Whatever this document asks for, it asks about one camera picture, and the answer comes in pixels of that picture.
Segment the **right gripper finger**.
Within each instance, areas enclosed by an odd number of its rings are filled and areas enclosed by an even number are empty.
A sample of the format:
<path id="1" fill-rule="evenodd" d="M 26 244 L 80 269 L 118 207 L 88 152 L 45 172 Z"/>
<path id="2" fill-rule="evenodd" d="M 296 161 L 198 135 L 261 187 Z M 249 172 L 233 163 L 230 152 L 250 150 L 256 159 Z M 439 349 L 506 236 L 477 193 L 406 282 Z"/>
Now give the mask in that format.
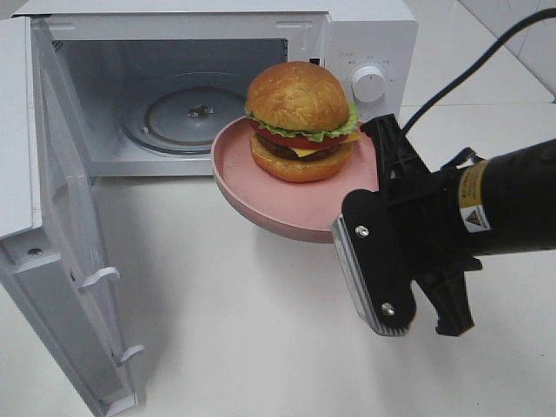
<path id="1" fill-rule="evenodd" d="M 401 133 L 395 115 L 375 117 L 360 130 L 374 145 L 380 198 L 386 204 L 402 204 L 424 196 L 430 170 Z"/>

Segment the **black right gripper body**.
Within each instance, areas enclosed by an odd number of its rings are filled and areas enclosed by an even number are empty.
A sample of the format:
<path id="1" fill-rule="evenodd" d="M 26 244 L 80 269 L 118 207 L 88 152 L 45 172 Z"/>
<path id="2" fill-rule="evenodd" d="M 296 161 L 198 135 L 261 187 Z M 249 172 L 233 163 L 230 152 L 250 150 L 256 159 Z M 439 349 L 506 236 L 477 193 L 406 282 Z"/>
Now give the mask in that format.
<path id="1" fill-rule="evenodd" d="M 480 270 L 458 233 L 463 227 L 457 203 L 460 173 L 455 168 L 430 172 L 426 194 L 402 204 L 386 204 L 407 272 L 438 316 L 436 331 L 460 336 L 472 328 L 465 273 Z"/>

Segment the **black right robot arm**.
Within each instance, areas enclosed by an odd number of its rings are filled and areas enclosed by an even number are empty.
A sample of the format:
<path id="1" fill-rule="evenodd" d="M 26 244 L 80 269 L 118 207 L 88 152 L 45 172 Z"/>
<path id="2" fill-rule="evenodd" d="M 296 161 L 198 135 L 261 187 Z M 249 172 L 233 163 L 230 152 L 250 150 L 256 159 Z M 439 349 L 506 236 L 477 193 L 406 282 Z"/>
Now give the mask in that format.
<path id="1" fill-rule="evenodd" d="M 481 256 L 555 247 L 554 141 L 489 160 L 463 149 L 431 171 L 394 116 L 361 131 L 373 142 L 379 180 L 357 222 L 379 234 L 364 240 L 378 259 L 361 262 L 372 328 L 404 334 L 417 284 L 437 313 L 437 333 L 465 333 L 473 326 L 465 275 L 481 269 Z"/>

